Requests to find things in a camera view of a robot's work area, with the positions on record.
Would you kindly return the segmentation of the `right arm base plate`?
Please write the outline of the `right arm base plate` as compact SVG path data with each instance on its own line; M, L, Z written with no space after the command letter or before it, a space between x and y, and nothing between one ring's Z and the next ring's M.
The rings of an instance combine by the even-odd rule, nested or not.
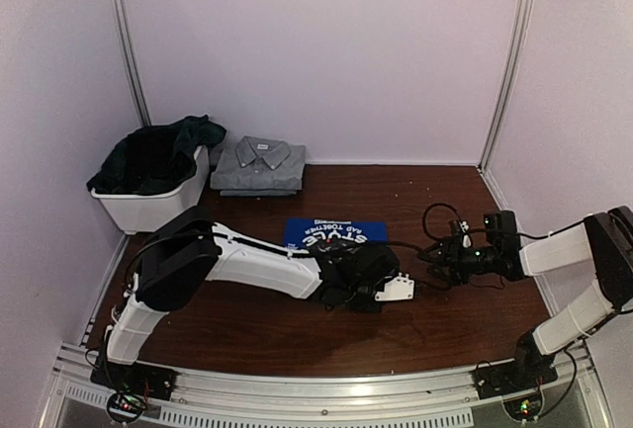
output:
M536 389L558 379L557 371L550 360L533 366L526 366L515 360L499 364L482 361L476 365L471 376L479 399Z

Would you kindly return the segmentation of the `blue t-shirt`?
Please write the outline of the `blue t-shirt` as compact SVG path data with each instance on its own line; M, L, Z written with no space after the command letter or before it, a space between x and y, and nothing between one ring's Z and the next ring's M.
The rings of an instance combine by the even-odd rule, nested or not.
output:
M321 241L341 240L361 244L387 239L387 225L381 221L288 218L282 244L290 249L309 249Z

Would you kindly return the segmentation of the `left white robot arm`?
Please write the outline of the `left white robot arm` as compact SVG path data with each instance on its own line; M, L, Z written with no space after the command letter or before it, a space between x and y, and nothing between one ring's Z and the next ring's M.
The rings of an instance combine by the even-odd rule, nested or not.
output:
M231 230L200 206L176 216L146 241L127 271L124 302L106 330L105 378L121 392L142 382L136 362L158 322L184 308L205 282L263 288L325 306L379 307L377 293L400 268L389 245L327 241L292 250Z

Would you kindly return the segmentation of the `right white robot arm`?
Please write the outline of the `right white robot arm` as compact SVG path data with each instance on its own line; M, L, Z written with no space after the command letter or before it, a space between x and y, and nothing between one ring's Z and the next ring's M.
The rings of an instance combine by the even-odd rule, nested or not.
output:
M455 222L428 251L431 272L449 286L475 276L497 275L507 282L545 279L567 270L590 270L588 286L557 313L522 335L507 381L530 388L555 356L586 338L632 301L632 211L620 206L545 235L519 230L510 210L485 214L482 227Z

